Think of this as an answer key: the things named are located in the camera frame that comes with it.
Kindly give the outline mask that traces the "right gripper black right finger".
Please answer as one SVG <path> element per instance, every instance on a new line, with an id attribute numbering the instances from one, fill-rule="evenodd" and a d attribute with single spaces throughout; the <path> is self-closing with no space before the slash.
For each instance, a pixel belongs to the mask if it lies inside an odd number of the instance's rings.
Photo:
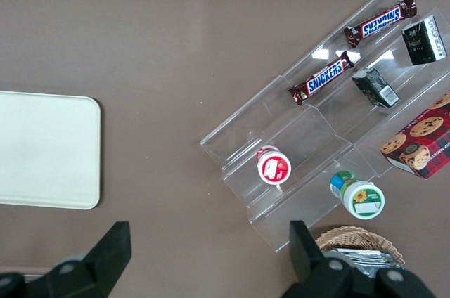
<path id="1" fill-rule="evenodd" d="M 297 275 L 284 297 L 376 297 L 375 281 L 347 262 L 325 257 L 303 221 L 290 222 L 290 259 Z"/>

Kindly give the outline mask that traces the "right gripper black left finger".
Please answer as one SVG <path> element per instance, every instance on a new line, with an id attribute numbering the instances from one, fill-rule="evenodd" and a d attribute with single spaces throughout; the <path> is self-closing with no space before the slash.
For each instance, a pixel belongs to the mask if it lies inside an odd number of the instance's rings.
<path id="1" fill-rule="evenodd" d="M 130 225 L 118 221 L 82 258 L 28 283 L 27 297 L 108 297 L 131 259 Z"/>

